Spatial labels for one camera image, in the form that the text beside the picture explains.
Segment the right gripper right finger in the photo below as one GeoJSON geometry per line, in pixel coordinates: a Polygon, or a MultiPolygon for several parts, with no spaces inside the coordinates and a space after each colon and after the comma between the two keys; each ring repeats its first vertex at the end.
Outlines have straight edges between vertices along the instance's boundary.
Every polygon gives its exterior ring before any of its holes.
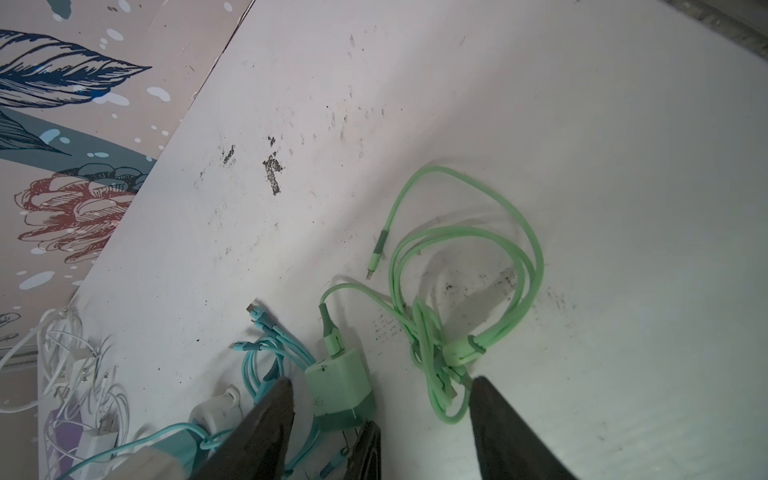
{"type": "Polygon", "coordinates": [[[485,377],[472,382],[469,412],[483,479],[576,478],[485,377]]]}

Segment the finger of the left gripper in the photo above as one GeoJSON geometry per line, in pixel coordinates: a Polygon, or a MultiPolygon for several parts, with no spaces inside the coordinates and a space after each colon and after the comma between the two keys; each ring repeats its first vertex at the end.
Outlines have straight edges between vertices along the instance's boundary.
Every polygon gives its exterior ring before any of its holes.
{"type": "Polygon", "coordinates": [[[367,421],[348,459],[344,480],[381,480],[381,429],[367,421]]]}

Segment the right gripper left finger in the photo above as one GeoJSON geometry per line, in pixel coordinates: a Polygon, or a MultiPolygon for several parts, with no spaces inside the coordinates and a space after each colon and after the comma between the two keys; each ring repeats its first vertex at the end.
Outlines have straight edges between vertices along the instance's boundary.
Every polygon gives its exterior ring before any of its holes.
{"type": "Polygon", "coordinates": [[[283,377],[191,478],[281,479],[294,416],[293,385],[283,377]]]}

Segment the teal charger with cable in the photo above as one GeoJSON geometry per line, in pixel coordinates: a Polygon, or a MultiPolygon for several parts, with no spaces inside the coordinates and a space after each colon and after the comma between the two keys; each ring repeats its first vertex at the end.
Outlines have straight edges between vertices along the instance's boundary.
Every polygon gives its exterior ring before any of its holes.
{"type": "Polygon", "coordinates": [[[144,438],[76,461],[61,473],[58,479],[74,479],[78,472],[92,465],[110,465],[118,459],[127,461],[130,454],[136,454],[143,448],[153,448],[169,454],[173,460],[181,463],[182,472],[189,478],[204,458],[218,449],[233,432],[234,429],[230,428],[210,433],[197,423],[175,423],[144,438]]]}

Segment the white blue power strip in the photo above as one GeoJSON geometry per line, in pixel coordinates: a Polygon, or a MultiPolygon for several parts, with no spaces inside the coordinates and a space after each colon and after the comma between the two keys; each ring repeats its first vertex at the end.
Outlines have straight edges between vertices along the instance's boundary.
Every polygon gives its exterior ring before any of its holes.
{"type": "MultiPolygon", "coordinates": [[[[237,389],[229,387],[223,394],[195,406],[188,422],[200,424],[210,433],[235,429],[243,419],[239,401],[237,389]]],[[[199,468],[214,452],[204,458],[199,468]]],[[[153,448],[143,448],[136,454],[130,454],[127,461],[111,467],[105,479],[190,479],[191,476],[187,478],[182,472],[181,463],[173,460],[169,454],[153,448]]]]}

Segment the light green charger with cable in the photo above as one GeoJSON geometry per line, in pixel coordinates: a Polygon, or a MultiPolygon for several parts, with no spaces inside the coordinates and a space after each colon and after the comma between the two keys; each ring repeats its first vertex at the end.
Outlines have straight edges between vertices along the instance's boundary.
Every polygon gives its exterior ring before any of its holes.
{"type": "Polygon", "coordinates": [[[450,225],[427,228],[403,237],[395,247],[387,274],[391,297],[389,301],[365,285],[347,282],[327,289],[320,297],[318,308],[323,325],[323,340],[331,357],[340,356],[344,350],[342,335],[327,307],[327,300],[332,294],[342,290],[357,291],[387,311],[397,320],[408,338],[410,358],[425,377],[427,396],[433,412],[443,423],[455,425],[469,411],[473,378],[468,373],[467,365],[484,356],[527,315],[543,284],[545,262],[542,246],[532,226],[509,200],[473,177],[452,168],[432,165],[417,170],[395,198],[371,254],[367,266],[368,277],[372,277],[378,269],[391,227],[406,195],[422,177],[429,174],[449,176],[496,202],[519,224],[532,253],[527,254],[508,238],[479,227],[450,225]],[[516,284],[508,307],[494,325],[478,335],[468,334],[449,342],[445,337],[443,322],[434,308],[420,297],[415,297],[412,302],[405,300],[402,274],[410,260],[426,248],[463,238],[485,239],[500,247],[513,263],[516,284]]]}

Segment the purple power strip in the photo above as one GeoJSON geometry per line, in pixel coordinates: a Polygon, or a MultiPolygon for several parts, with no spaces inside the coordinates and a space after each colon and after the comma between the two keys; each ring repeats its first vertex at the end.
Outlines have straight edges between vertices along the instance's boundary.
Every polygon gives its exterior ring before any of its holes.
{"type": "Polygon", "coordinates": [[[43,479],[56,479],[75,463],[83,430],[79,412],[74,414],[61,412],[61,408],[50,412],[43,428],[45,445],[43,479]]]}

